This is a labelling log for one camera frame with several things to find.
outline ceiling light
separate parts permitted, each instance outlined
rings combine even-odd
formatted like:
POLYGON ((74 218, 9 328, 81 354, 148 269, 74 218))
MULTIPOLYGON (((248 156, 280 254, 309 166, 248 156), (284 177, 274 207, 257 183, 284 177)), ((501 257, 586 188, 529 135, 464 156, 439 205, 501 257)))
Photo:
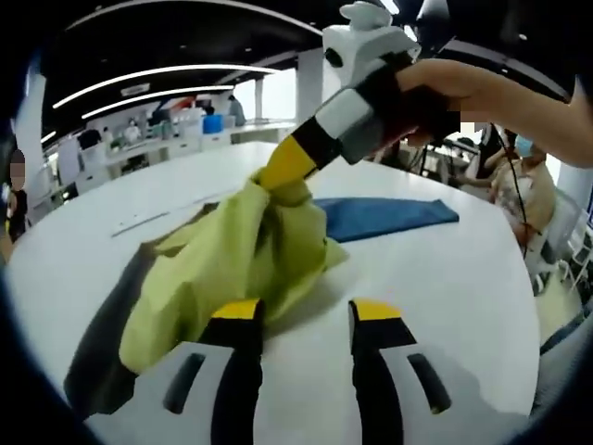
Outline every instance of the ceiling light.
POLYGON ((98 108, 94 111, 90 111, 85 113, 81 116, 81 119, 87 119, 95 114, 102 113, 103 111, 107 111, 108 109, 113 109, 117 107, 121 107, 122 105, 132 104, 134 102, 138 102, 140 100, 150 99, 152 97, 161 97, 162 95, 178 95, 181 93, 193 93, 197 91, 226 91, 232 90, 233 87, 231 85, 214 85, 214 86, 194 86, 191 88, 177 88, 176 90, 167 90, 167 91, 160 91, 158 93, 150 93, 149 95, 139 95, 138 97, 133 97, 131 99, 122 100, 120 102, 116 102, 115 104, 107 105, 105 107, 98 108))
POLYGON ((381 0, 381 3, 383 3, 385 9, 387 9, 389 11, 389 14, 391 14, 392 16, 399 14, 399 8, 393 0, 381 0))
POLYGON ((418 42, 418 37, 416 37, 416 34, 410 25, 404 26, 404 32, 412 41, 418 42))
POLYGON ((204 64, 204 65, 180 65, 177 67, 165 67, 165 68, 155 68, 153 70, 144 70, 144 71, 137 71, 131 74, 126 74, 124 76, 114 77, 113 79, 109 79, 108 81, 103 81, 100 83, 96 83, 95 85, 88 86, 81 91, 78 91, 72 95, 64 97, 62 100, 57 101, 52 108, 56 109, 61 107, 62 105, 70 102, 81 95, 86 95, 94 90, 98 90, 99 88, 103 88, 104 86, 112 85, 113 83, 128 81, 130 79, 135 79, 136 77, 142 76, 149 76, 151 74, 161 74, 163 72, 172 72, 172 71, 187 71, 187 70, 240 70, 240 71, 254 71, 254 72, 263 72, 266 74, 274 74, 276 72, 280 72, 280 70, 274 70, 272 68, 264 68, 264 67, 252 67, 250 65, 227 65, 221 63, 211 63, 211 64, 204 64))
MULTIPOLYGON (((248 11, 257 12, 259 14, 264 14, 269 17, 274 17, 275 19, 285 21, 286 23, 292 23, 293 25, 298 26, 299 28, 303 28, 304 30, 313 32, 317 35, 320 35, 320 36, 323 35, 323 32, 321 32, 320 30, 318 30, 316 28, 311 27, 310 25, 308 25, 307 23, 305 23, 303 21, 293 19, 292 17, 288 17, 285 14, 281 14, 279 12, 272 11, 271 9, 266 9, 265 7, 255 6, 255 5, 251 5, 249 3, 244 3, 244 2, 237 2, 236 0, 193 0, 193 1, 197 2, 197 3, 207 3, 207 4, 212 4, 212 5, 223 5, 223 6, 228 6, 228 7, 237 7, 240 9, 246 9, 248 11)), ((146 4, 157 3, 157 2, 158 2, 158 0, 129 0, 127 2, 118 2, 116 5, 107 6, 99 11, 95 11, 93 14, 89 14, 88 16, 83 17, 82 19, 76 20, 75 22, 73 22, 72 24, 69 25, 67 30, 74 28, 75 26, 78 26, 78 25, 84 23, 85 21, 94 19, 98 16, 107 14, 112 11, 116 11, 116 10, 119 10, 119 9, 122 9, 125 7, 137 7, 138 5, 146 5, 146 4)))
POLYGON ((43 143, 49 141, 55 135, 56 135, 56 132, 52 132, 50 134, 46 134, 44 137, 41 138, 41 143, 43 144, 43 143))

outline round table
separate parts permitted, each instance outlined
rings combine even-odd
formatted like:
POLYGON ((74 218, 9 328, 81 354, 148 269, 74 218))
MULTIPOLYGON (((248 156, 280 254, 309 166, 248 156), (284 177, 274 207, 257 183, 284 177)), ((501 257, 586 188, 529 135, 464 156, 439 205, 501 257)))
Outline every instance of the round table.
MULTIPOLYGON (((73 199, 20 239, 6 268, 12 302, 26 344, 58 391, 63 394, 86 326, 138 244, 181 224, 206 200, 240 188, 273 148, 229 146, 134 172, 73 199), (130 221, 158 215, 114 235, 130 221)), ((538 320, 502 212, 446 185, 366 161, 349 166, 338 159, 311 178, 309 188, 315 197, 441 199, 460 221, 344 245, 350 258, 323 277, 310 299, 333 304, 301 308, 294 323, 268 333, 256 442, 346 443, 360 428, 348 420, 357 409, 348 348, 347 302, 353 298, 398 306, 419 343, 439 348, 475 376, 494 409, 529 414, 538 320)))

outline cable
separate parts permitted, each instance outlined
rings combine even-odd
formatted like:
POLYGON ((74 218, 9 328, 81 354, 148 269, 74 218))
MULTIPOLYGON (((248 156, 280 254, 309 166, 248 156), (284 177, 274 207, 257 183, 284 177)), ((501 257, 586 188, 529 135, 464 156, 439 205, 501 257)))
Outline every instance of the cable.
POLYGON ((448 174, 450 176, 455 176, 455 166, 453 164, 453 148, 447 146, 448 148, 448 174))
POLYGON ((426 151, 428 146, 424 146, 422 150, 418 150, 418 152, 414 155, 414 158, 411 160, 410 165, 406 169, 406 172, 411 172, 411 170, 418 165, 420 159, 423 158, 423 153, 426 151))
POLYGON ((519 197, 519 205, 521 206, 521 213, 523 214, 523 222, 524 222, 523 227, 525 229, 525 246, 523 249, 523 258, 525 259, 525 257, 527 256, 527 238, 528 238, 527 216, 525 214, 525 206, 523 203, 523 198, 521 197, 521 192, 519 191, 519 182, 517 181, 517 172, 515 171, 514 165, 512 165, 511 155, 509 154, 509 150, 507 150, 507 147, 504 145, 504 141, 502 140, 502 136, 500 136, 500 133, 498 131, 496 131, 496 133, 498 136, 498 140, 500 141, 500 144, 502 145, 502 149, 504 150, 504 154, 507 157, 507 161, 509 162, 509 165, 511 166, 512 180, 515 182, 515 190, 517 191, 517 196, 519 197))

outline blue cloth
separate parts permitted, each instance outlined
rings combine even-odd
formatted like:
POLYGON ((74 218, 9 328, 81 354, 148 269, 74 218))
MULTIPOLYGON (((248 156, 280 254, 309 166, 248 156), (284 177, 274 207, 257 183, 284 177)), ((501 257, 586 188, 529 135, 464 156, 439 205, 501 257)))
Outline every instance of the blue cloth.
POLYGON ((315 204, 327 214, 327 235, 340 243, 460 220, 440 199, 341 197, 315 199, 315 204))

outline chair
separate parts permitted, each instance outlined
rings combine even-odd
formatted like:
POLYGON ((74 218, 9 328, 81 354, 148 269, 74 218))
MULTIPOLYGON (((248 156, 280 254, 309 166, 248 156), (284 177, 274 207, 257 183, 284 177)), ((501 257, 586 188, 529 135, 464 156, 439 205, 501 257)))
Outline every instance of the chair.
POLYGON ((566 250, 582 213, 578 204, 558 188, 555 195, 556 207, 546 228, 545 241, 540 246, 530 246, 525 258, 532 282, 536 281, 541 273, 555 272, 559 264, 565 263, 561 255, 566 250))
POLYGON ((587 266, 593 261, 593 240, 587 230, 588 218, 589 215, 584 210, 581 210, 576 226, 568 240, 572 258, 570 261, 571 264, 568 264, 565 269, 563 279, 566 279, 568 276, 571 277, 573 285, 570 292, 573 292, 581 279, 586 276, 587 266), (573 270, 571 266, 577 266, 578 272, 573 270))

